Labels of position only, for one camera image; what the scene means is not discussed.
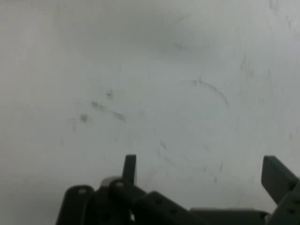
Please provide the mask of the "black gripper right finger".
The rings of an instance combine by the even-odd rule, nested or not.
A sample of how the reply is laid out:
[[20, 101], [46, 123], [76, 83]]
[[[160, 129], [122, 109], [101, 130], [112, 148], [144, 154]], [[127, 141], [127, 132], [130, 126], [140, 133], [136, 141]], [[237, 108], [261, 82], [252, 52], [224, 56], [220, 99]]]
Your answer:
[[300, 223], [300, 179], [277, 157], [264, 156], [261, 183], [276, 203], [268, 217], [268, 225]]

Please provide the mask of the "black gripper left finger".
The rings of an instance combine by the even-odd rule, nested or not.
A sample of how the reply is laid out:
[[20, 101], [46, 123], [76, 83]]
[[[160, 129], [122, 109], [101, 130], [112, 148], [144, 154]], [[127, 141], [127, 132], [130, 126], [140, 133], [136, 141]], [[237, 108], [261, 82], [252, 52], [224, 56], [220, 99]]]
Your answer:
[[145, 192], [134, 184], [136, 155], [126, 155], [122, 176], [94, 190], [69, 188], [58, 225], [200, 225], [199, 218], [164, 195]]

